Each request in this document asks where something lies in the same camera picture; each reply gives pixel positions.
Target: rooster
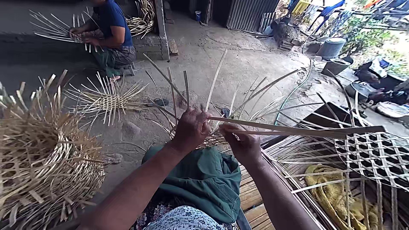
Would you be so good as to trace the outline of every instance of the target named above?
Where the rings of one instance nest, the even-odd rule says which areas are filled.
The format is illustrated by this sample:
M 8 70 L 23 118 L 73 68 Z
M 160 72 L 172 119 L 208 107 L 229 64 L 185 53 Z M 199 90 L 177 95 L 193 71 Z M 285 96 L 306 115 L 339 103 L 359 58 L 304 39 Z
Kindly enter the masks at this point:
M 380 83 L 378 75 L 374 74 L 369 69 L 371 65 L 372 65 L 372 61 L 361 65 L 354 73 L 355 76 L 358 77 L 358 80 L 354 82 L 361 83 L 365 81 L 368 83 Z

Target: gray bucket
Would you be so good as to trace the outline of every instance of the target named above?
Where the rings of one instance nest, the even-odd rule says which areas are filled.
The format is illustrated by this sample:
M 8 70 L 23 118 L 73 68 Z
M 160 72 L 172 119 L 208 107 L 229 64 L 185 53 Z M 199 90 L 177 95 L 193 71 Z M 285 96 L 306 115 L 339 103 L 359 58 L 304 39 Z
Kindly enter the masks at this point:
M 317 55 L 321 56 L 324 60 L 336 58 L 345 42 L 344 38 L 328 38 L 318 50 Z
M 331 73 L 333 73 L 334 75 L 337 75 L 350 65 L 351 63 L 344 61 L 342 59 L 332 58 L 330 62 L 327 62 L 325 64 L 325 67 L 321 71 L 321 73 L 332 77 Z

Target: hanging clothes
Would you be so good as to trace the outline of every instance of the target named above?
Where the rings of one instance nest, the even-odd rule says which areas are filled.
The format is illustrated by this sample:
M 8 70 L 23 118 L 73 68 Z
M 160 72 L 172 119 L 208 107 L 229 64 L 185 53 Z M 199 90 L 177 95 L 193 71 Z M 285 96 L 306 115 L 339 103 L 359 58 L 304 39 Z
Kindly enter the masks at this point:
M 292 11 L 292 15 L 297 16 L 304 12 L 304 10 L 310 5 L 309 1 L 300 0 L 298 4 L 295 6 L 294 10 Z
M 330 37 L 332 37 L 340 27 L 352 16 L 352 11 L 344 10 L 338 14 L 337 18 L 332 22 Z
M 322 12 L 318 15 L 318 17 L 314 20 L 314 22 L 310 25 L 310 28 L 308 28 L 308 30 L 310 30 L 312 28 L 312 26 L 314 25 L 315 21 L 319 18 L 319 17 L 324 17 L 324 21 L 317 27 L 317 29 L 314 31 L 314 33 L 316 33 L 321 27 L 322 25 L 324 25 L 324 23 L 330 18 L 330 15 L 332 13 L 334 13 L 335 9 L 338 7 L 341 7 L 343 4 L 345 3 L 345 0 L 341 0 L 339 3 L 330 6 L 330 7 L 325 7 Z
M 304 14 L 304 18 L 308 19 L 308 20 L 312 20 L 312 18 L 314 17 L 314 14 L 317 12 L 319 6 L 317 5 L 310 5 L 305 14 Z

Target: stone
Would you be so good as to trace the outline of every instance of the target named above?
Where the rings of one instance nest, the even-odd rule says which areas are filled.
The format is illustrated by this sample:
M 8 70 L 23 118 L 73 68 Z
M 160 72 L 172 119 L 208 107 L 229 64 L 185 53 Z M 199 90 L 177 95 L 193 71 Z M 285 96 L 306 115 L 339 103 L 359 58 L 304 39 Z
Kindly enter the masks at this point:
M 122 162 L 123 158 L 124 157 L 122 156 L 122 154 L 109 153 L 104 155 L 103 160 L 105 161 L 105 164 L 119 164 Z
M 137 140 L 141 134 L 141 129 L 132 122 L 124 122 L 122 124 L 122 140 Z
M 182 91 L 181 93 L 187 99 L 186 90 Z M 187 103 L 182 99 L 182 97 L 179 94 L 177 94 L 176 103 L 179 108 L 183 110 L 187 109 Z M 190 107 L 193 109 L 200 108 L 200 103 L 198 103 L 198 95 L 191 90 L 189 90 L 189 103 Z
M 315 55 L 315 56 L 313 56 L 312 58 L 313 58 L 314 60 L 316 60 L 316 61 L 322 61 L 322 57 L 321 57 L 321 56 Z

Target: person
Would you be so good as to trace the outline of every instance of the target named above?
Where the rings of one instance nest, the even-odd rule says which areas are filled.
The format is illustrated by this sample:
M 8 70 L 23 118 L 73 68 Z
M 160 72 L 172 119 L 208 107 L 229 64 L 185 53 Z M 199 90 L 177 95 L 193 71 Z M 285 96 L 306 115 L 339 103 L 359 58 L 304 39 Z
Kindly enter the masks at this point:
M 130 30 L 121 7 L 114 0 L 91 1 L 96 6 L 92 17 L 84 25 L 71 28 L 70 36 L 85 37 L 85 43 L 95 46 L 91 51 L 99 65 L 108 77 L 118 80 L 121 78 L 119 66 L 135 59 Z
M 240 207 L 238 189 L 241 176 L 235 157 L 253 178 L 277 230 L 318 229 L 262 157 L 259 138 L 231 132 L 244 130 L 241 126 L 226 123 L 220 126 L 220 133 L 230 144 L 234 157 L 220 158 L 215 148 L 194 150 L 210 134 L 206 122 L 210 116 L 207 112 L 188 108 L 180 118 L 175 137 L 151 154 L 149 159 L 144 159 L 140 167 L 124 179 L 88 217 L 82 219 L 78 229 L 234 229 L 226 224 L 236 221 L 237 204 Z M 182 174 L 189 174 L 194 179 L 176 178 Z M 172 204 L 161 202 L 161 205 L 147 211 L 153 199 L 163 200 L 174 195 L 167 191 L 174 191 L 182 200 Z M 232 217 L 229 223 L 220 221 L 229 217 Z M 138 225 L 137 219 L 142 219 L 139 222 L 143 223 Z

